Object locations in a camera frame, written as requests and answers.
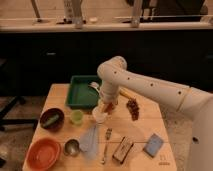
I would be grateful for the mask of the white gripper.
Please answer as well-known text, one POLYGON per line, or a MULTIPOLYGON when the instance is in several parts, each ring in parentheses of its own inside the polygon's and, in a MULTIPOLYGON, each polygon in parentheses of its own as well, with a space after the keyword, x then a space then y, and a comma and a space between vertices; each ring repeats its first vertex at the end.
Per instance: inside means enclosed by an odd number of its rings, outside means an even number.
POLYGON ((103 111, 104 106, 105 106, 106 104, 109 104, 109 103, 112 103, 112 104, 114 105, 114 109, 115 109, 116 106, 118 105, 118 101, 117 101, 117 100, 113 100, 113 101, 104 101, 104 100, 100 99, 99 102, 98 102, 98 107, 99 107, 100 111, 101 111, 101 112, 104 112, 104 111, 103 111))

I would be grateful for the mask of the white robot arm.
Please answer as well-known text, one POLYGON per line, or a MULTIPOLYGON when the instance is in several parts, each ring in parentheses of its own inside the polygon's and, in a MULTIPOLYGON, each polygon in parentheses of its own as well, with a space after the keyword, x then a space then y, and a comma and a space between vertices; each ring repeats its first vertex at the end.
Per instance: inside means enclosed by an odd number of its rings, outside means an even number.
POLYGON ((212 93, 129 72, 121 56, 101 63, 97 74, 102 80, 100 97, 105 104, 116 101, 119 87, 125 87, 188 116, 193 128, 185 171, 213 171, 212 93))

